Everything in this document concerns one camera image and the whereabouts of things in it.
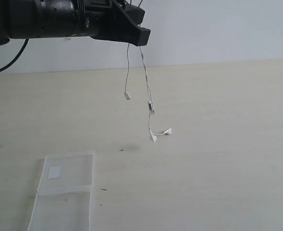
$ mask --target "clear plastic box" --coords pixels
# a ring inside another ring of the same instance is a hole
[[[93,155],[46,156],[28,231],[89,231]]]

